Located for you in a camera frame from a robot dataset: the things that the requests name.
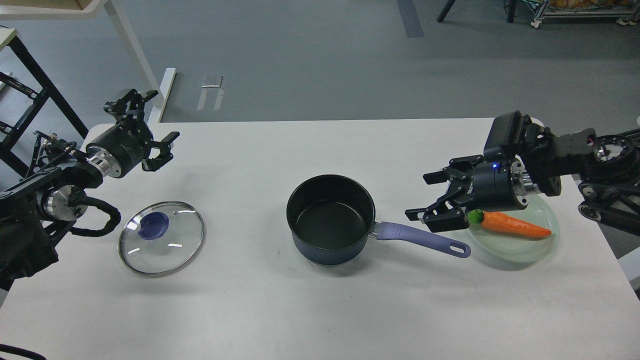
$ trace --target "glass lid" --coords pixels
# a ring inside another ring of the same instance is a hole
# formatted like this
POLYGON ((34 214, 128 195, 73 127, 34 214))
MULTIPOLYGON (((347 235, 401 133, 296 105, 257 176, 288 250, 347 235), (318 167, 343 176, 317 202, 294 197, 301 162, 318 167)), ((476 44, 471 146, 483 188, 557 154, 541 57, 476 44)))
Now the glass lid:
POLYGON ((202 217, 185 202, 158 202, 135 214, 122 229, 118 252, 131 270, 145 275, 174 271, 196 253, 202 217))

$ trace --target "silver metal joint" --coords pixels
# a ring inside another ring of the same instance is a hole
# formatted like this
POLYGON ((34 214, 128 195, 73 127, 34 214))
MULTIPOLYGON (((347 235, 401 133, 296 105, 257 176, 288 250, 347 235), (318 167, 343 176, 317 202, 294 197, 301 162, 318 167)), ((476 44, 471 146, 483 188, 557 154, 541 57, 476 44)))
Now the silver metal joint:
POLYGON ((580 190, 585 197, 590 199, 595 198, 598 195, 596 190, 590 186, 583 186, 580 190))
POLYGON ((49 194, 45 203, 47 214, 62 221, 73 221, 84 214, 86 205, 73 207, 68 205, 69 195, 74 186, 65 185, 49 194))
POLYGON ((582 214, 582 216, 595 222, 600 222, 602 220, 602 215, 600 214, 600 212, 591 208, 590 206, 580 205, 578 206, 578 211, 580 211, 580 214, 582 214))
POLYGON ((102 177, 120 176, 122 171, 120 164, 107 150, 99 146, 91 146, 87 148, 87 152, 93 155, 87 162, 100 170, 102 177))
POLYGON ((596 155, 598 156, 599 159, 603 160, 608 160, 607 158, 607 151, 605 149, 603 149, 602 147, 598 148, 598 151, 596 152, 596 155))
POLYGON ((382 227, 382 223, 381 222, 378 222, 378 221, 374 222, 373 223, 373 229, 369 233, 369 236, 372 236, 374 238, 377 237, 378 234, 380 233, 380 228, 381 227, 382 227))
POLYGON ((516 198, 523 205, 528 203, 529 195, 541 193, 538 185, 531 179, 527 169, 518 160, 511 164, 511 186, 516 198))

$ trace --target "black cable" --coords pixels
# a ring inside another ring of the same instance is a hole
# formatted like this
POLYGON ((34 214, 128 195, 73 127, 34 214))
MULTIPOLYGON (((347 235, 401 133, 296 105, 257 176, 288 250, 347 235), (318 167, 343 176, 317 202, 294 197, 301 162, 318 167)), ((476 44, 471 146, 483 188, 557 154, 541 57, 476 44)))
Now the black cable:
POLYGON ((36 134, 36 143, 33 144, 33 155, 31 155, 31 163, 29 164, 29 169, 27 170, 27 174, 24 176, 25 178, 33 175, 33 170, 38 163, 38 158, 41 156, 40 152, 44 151, 42 149, 42 144, 40 141, 42 140, 42 136, 40 134, 36 134))
POLYGON ((44 146, 40 148, 40 151, 38 152, 38 159, 36 160, 36 166, 37 167, 43 167, 45 165, 44 161, 42 161, 42 159, 44 159, 46 156, 48 155, 43 155, 44 154, 44 146))
POLYGON ((40 156, 38 156, 37 163, 41 164, 41 165, 46 165, 44 162, 42 162, 42 160, 44 160, 44 159, 51 160, 51 159, 55 158, 56 156, 57 155, 40 155, 40 156))
POLYGON ((70 232, 73 235, 99 238, 100 236, 107 235, 108 233, 113 231, 120 223, 121 217, 118 209, 116 209, 115 207, 113 207, 112 205, 108 204, 103 200, 85 195, 70 202, 70 205, 71 206, 76 206, 76 205, 93 206, 94 208, 97 208, 98 210, 104 213, 107 213, 109 215, 109 221, 107 221, 107 223, 104 224, 104 227, 102 229, 90 230, 90 229, 79 229, 77 227, 72 227, 70 232))
POLYGON ((27 359, 31 359, 31 360, 47 360, 46 357, 36 352, 24 350, 23 348, 19 348, 19 347, 12 347, 9 345, 0 344, 0 352, 6 352, 7 354, 26 357, 27 359))
POLYGON ((71 150, 74 150, 76 148, 77 143, 76 142, 68 142, 65 143, 65 150, 63 152, 60 153, 60 155, 57 155, 53 160, 51 160, 50 162, 48 162, 46 165, 40 167, 40 170, 38 171, 42 171, 46 168, 50 168, 52 166, 54 166, 55 164, 57 164, 57 162, 62 159, 62 157, 69 155, 69 153, 71 152, 71 150))
MULTIPOLYGON (((49 135, 47 135, 45 133, 41 133, 41 132, 36 130, 35 134, 37 136, 39 136, 40 138, 45 138, 47 141, 51 141, 51 137, 49 137, 49 135)), ((40 159, 42 157, 42 154, 44 154, 44 151, 45 151, 45 147, 44 146, 40 146, 40 151, 38 151, 38 159, 40 159)), ((41 163, 41 162, 39 162, 39 160, 37 160, 36 161, 36 165, 38 165, 38 167, 42 167, 45 164, 41 163)))

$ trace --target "purple handle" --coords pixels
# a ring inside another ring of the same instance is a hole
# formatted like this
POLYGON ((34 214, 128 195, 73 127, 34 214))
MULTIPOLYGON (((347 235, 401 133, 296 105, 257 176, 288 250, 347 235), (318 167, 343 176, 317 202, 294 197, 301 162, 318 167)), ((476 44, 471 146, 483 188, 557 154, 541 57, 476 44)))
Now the purple handle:
POLYGON ((459 258, 468 258, 471 255, 471 248, 463 242, 393 222, 381 223, 376 239, 404 240, 459 258))

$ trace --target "orange carrot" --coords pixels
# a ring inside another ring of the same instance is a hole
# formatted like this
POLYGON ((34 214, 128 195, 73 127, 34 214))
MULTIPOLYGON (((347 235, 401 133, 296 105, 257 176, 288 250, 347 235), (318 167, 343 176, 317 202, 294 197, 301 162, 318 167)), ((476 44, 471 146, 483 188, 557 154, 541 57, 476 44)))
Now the orange carrot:
POLYGON ((500 233, 517 234, 530 238, 544 238, 551 235, 551 230, 504 213, 472 210, 469 211, 468 217, 471 222, 480 223, 485 229, 500 233))

